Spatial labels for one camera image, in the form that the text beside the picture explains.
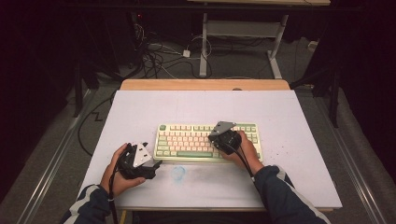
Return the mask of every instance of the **table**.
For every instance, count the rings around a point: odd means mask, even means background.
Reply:
[[[231,91],[235,88],[243,91]],[[295,188],[315,207],[327,210],[342,206],[298,99],[283,80],[125,80],[82,187],[100,181],[114,149],[124,142],[148,142],[152,153],[161,122],[216,123],[220,119],[255,121],[264,164],[282,166]],[[180,169],[183,178],[174,179]],[[116,206],[156,211],[264,209],[248,173],[231,163],[163,163],[156,173],[154,179],[125,191]]]
[[[330,0],[189,0],[192,2],[208,3],[234,3],[234,4],[255,4],[255,5],[284,5],[311,7],[328,6]],[[275,38],[274,48],[267,51],[269,63],[271,65],[274,78],[282,78],[279,66],[276,62],[276,53],[279,49],[280,41],[286,28],[289,15],[283,15],[280,22],[256,22],[256,21],[210,21],[207,13],[204,13],[202,31],[202,53],[200,61],[200,77],[206,77],[207,64],[207,36],[227,35],[227,36],[252,36],[252,37],[273,37]]]

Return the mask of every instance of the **sleeve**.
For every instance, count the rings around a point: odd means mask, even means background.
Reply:
[[[273,223],[330,223],[292,185],[278,166],[265,166],[255,174],[255,186]]]
[[[61,223],[106,223],[110,215],[108,194],[99,185],[86,187],[64,214]]]

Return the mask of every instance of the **hand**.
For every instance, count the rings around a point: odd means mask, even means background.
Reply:
[[[253,146],[250,140],[248,140],[244,131],[239,131],[239,135],[241,135],[242,143],[241,147],[238,148],[239,154],[244,158],[243,152],[245,153],[245,157],[247,158],[248,165],[250,166],[251,173],[255,175],[264,165],[259,161],[257,157],[256,148]],[[221,156],[227,161],[233,161],[237,166],[246,169],[245,164],[242,163],[241,159],[235,153],[227,155],[224,152],[220,152]]]
[[[122,145],[116,152],[114,152],[113,158],[111,159],[111,163],[105,169],[105,173],[103,174],[102,181],[100,185],[109,193],[109,179],[113,174],[114,167],[116,166],[117,159],[121,155],[122,151],[125,150],[127,144]],[[125,179],[120,172],[116,172],[114,175],[113,182],[113,193],[114,198],[122,194],[125,190],[129,188],[136,187],[142,183],[144,183],[146,179],[144,177],[138,177],[135,179]]]

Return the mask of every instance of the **white board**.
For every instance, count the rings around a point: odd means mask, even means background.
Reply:
[[[280,165],[317,208],[342,207],[294,91],[118,91],[82,187],[98,184],[123,143],[148,142],[162,123],[253,122],[264,165]],[[166,163],[116,199],[119,208],[263,208],[248,173],[233,164]]]

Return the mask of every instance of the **mechanical keyboard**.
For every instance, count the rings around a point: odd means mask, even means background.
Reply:
[[[209,139],[213,124],[161,124],[157,129],[154,160],[227,162]],[[259,130],[253,123],[237,123],[233,131],[244,131],[262,161]]]

